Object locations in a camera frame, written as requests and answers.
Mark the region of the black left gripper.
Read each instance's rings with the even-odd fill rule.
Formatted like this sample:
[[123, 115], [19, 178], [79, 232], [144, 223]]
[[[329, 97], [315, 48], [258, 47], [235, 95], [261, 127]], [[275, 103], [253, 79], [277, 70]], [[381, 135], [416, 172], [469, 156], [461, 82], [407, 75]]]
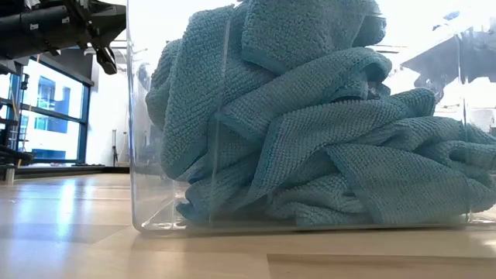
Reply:
[[81, 50], [86, 50], [89, 43], [94, 50], [100, 50], [102, 42], [109, 46], [126, 29], [125, 5], [99, 0], [64, 0], [64, 6], [71, 26], [76, 30], [76, 45]]

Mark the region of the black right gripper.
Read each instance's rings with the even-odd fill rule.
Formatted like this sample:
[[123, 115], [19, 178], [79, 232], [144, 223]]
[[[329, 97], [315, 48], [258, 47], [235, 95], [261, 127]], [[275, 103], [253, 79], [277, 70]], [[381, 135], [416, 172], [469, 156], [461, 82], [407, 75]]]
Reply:
[[[467, 83], [465, 55], [468, 53], [469, 38], [466, 33], [458, 33], [436, 45], [434, 54], [436, 74], [447, 84], [455, 79], [461, 84]], [[401, 66], [421, 74], [430, 66], [432, 52], [433, 47], [417, 51], [403, 61]]]

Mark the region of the blue microfiber towel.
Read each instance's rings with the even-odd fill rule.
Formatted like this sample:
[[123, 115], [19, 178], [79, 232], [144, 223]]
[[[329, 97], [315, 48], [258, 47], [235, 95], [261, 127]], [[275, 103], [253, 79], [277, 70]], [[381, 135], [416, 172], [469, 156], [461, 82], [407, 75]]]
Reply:
[[369, 83], [381, 83], [392, 62], [364, 47], [341, 50], [282, 74], [224, 106], [216, 119], [250, 141], [259, 141], [277, 117], [344, 98], [365, 100]]
[[315, 105], [267, 131], [249, 201], [300, 226], [438, 222], [496, 205], [496, 137], [426, 89]]
[[260, 155], [251, 154], [214, 177], [202, 178], [185, 192], [185, 202], [176, 210], [190, 222], [207, 223], [221, 219], [242, 219], [250, 213], [260, 214], [265, 199], [249, 201], [247, 195]]
[[161, 167], [170, 178], [205, 155], [218, 109], [274, 79], [241, 57], [248, 8], [244, 2], [196, 12], [183, 36], [162, 51], [146, 105], [163, 135]]
[[385, 37], [375, 0], [249, 0], [242, 35], [245, 61], [275, 74]]

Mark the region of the clear plastic bin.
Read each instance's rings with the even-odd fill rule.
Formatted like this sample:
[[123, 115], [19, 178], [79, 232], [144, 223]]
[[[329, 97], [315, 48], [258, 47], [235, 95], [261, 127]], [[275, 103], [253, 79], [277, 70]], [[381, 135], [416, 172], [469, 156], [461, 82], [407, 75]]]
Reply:
[[[369, 83], [367, 99], [344, 98], [333, 102], [374, 100], [418, 88], [426, 89], [433, 93], [436, 116], [476, 126], [496, 137], [496, 83], [479, 77], [466, 84], [456, 79], [443, 88], [433, 84], [421, 87], [415, 85], [419, 74], [401, 66], [417, 51], [441, 43], [466, 29], [483, 32], [491, 29], [496, 33], [496, 0], [375, 1], [387, 21], [385, 37], [379, 43], [362, 47], [388, 58], [392, 62], [391, 71], [381, 83]], [[227, 103], [212, 116], [205, 155], [179, 178], [170, 178], [161, 167], [163, 135], [150, 120], [146, 96], [164, 47], [183, 36], [193, 14], [244, 2], [249, 3], [249, 0], [128, 0], [129, 155], [132, 164], [133, 224], [137, 229], [151, 232], [185, 229], [210, 233], [457, 226], [496, 222], [496, 205], [482, 212], [468, 212], [438, 222], [390, 226], [375, 223], [300, 226], [293, 219], [268, 215], [266, 202], [260, 214], [250, 213], [242, 219], [196, 223], [182, 217], [176, 205], [186, 201], [185, 192], [191, 184], [202, 178], [214, 177], [218, 171], [251, 154], [261, 155], [267, 132], [261, 140], [254, 142], [222, 124], [215, 116]]]

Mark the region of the large blue-framed window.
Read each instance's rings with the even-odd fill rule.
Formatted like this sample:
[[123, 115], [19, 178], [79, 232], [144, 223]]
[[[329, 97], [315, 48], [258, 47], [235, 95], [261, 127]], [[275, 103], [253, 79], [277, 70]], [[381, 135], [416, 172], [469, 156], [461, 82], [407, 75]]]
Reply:
[[84, 162], [90, 89], [38, 60], [0, 75], [0, 143], [37, 163]]

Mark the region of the black metal rack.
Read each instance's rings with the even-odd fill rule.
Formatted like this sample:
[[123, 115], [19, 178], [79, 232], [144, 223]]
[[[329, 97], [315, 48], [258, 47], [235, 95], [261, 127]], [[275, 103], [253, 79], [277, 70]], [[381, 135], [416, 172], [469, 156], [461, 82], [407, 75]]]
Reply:
[[16, 170], [34, 160], [32, 153], [14, 150], [8, 145], [11, 128], [17, 124], [15, 120], [0, 117], [0, 185], [12, 184]]

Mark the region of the black metal table frame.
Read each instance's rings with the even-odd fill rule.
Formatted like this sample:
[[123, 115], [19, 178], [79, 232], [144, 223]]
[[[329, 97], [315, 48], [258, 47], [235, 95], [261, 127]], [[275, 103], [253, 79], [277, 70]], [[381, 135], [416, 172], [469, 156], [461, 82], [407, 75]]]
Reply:
[[87, 174], [129, 174], [129, 167], [70, 166], [70, 167], [20, 167], [15, 171], [15, 179], [42, 177], [68, 177]]

